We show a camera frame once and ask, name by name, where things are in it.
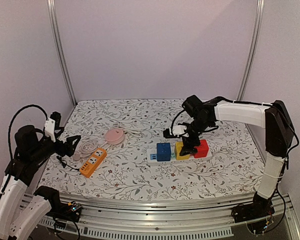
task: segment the ventilation grille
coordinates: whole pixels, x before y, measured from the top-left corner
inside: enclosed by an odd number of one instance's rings
[[[39,224],[48,228],[53,228],[55,221],[43,217]],[[226,237],[232,237],[231,227],[219,228],[216,230],[195,232],[195,233],[127,233],[118,231],[104,231],[92,227],[78,226],[80,235],[103,240],[212,240]],[[71,230],[64,230],[68,233],[74,233]]]

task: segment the tabletop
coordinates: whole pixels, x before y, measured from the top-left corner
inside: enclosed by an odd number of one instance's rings
[[[104,135],[115,124],[142,129],[141,136],[126,134],[123,143],[108,149],[107,157],[90,178],[69,167],[63,168],[53,155],[41,176],[39,186],[84,197],[164,201],[216,198],[258,189],[264,163],[243,123],[217,121],[219,128],[203,133],[212,158],[182,164],[147,165],[147,149],[156,143],[175,143],[163,138],[163,130],[182,110],[182,99],[85,100],[71,114],[60,140],[81,135],[102,145]],[[186,113],[175,124],[192,119]],[[67,163],[80,168],[87,158]]]

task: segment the orange power strip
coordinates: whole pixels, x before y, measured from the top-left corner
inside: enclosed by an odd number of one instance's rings
[[[91,157],[85,162],[85,164],[80,168],[80,173],[86,178],[90,178],[97,167],[102,163],[102,161],[107,156],[107,152],[103,148],[98,148],[91,155]]]

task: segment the white power strip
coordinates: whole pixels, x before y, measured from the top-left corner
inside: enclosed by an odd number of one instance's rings
[[[177,160],[175,155],[175,146],[171,147],[171,160],[170,161],[157,161],[157,147],[151,147],[146,151],[147,154],[147,165],[149,166],[158,166],[158,165],[169,165],[169,164],[186,164],[189,162],[198,162],[206,161],[212,158],[212,153],[209,149],[206,157],[195,158],[193,155],[190,155],[188,159]]]

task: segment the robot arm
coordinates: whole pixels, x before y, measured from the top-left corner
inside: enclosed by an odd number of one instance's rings
[[[216,121],[234,121],[265,129],[266,164],[260,187],[252,204],[237,206],[232,214],[235,222],[243,222],[273,212],[271,198],[288,164],[287,152],[294,137],[294,127],[284,103],[277,100],[271,104],[252,104],[224,97],[202,102],[193,95],[184,101],[182,108],[193,118],[190,124],[181,124],[186,126],[186,130],[179,132],[178,136],[172,134],[173,129],[163,132],[165,138],[182,137],[181,156],[196,153],[195,146],[200,145],[199,135],[207,128],[215,127]]]
[[[80,217],[81,210],[77,211],[80,205],[61,203],[59,192],[44,186],[34,193],[27,208],[21,213],[19,211],[26,189],[38,169],[55,153],[61,157],[71,157],[81,139],[77,135],[68,137],[66,142],[58,140],[63,132],[63,127],[59,126],[60,119],[61,115],[54,112],[47,118],[44,132],[33,125],[26,125],[14,136],[14,158],[5,170],[0,188],[0,240],[27,240],[40,219],[49,212],[59,215],[66,212],[66,219],[73,221]],[[37,133],[43,134],[40,140]]]

